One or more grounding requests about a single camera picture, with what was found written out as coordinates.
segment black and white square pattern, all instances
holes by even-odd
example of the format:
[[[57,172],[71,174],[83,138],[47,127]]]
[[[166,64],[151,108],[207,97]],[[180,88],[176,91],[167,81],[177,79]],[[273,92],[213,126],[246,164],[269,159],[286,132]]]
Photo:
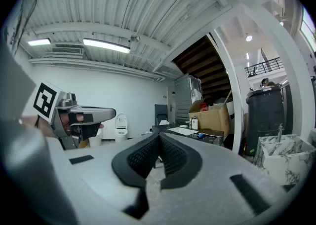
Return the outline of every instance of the black and white square pattern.
[[[44,83],[40,84],[33,107],[41,114],[49,118],[56,94],[56,91]]]

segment door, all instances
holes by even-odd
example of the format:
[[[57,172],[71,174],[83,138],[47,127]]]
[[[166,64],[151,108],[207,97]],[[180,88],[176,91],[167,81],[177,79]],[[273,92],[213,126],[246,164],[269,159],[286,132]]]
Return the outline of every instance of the door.
[[[176,97],[174,86],[168,86],[168,121],[176,122]]]

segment toilet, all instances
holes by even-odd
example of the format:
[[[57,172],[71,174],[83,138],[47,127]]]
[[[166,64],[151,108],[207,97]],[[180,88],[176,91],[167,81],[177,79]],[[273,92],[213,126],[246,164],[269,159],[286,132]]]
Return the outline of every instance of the toilet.
[[[127,140],[127,118],[120,113],[115,120],[115,141],[121,142]]]

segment red object in box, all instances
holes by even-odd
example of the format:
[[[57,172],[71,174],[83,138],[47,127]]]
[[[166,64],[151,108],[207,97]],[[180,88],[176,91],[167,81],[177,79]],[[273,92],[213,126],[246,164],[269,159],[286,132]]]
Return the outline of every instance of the red object in box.
[[[203,112],[203,111],[208,111],[207,103],[205,103],[205,102],[201,103],[201,110],[200,110],[200,112]]]

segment black railing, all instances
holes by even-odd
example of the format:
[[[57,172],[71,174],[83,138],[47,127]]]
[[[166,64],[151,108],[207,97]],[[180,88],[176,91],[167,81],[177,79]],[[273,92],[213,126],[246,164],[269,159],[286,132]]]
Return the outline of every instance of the black railing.
[[[277,69],[283,68],[283,63],[279,57],[252,65],[245,68],[248,77],[253,77],[259,74],[264,74],[268,72],[275,71]]]

